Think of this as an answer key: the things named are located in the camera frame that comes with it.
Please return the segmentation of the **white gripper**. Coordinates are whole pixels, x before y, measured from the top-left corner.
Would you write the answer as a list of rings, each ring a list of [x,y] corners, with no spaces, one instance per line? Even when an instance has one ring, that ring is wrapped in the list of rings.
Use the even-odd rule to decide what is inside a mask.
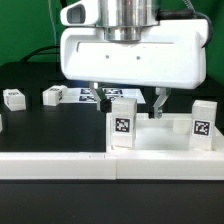
[[[111,111],[111,100],[98,82],[156,87],[149,118],[160,119],[170,88],[194,89],[205,80],[212,36],[205,15],[162,11],[159,0],[79,0],[60,19],[62,72],[90,81],[100,112]]]

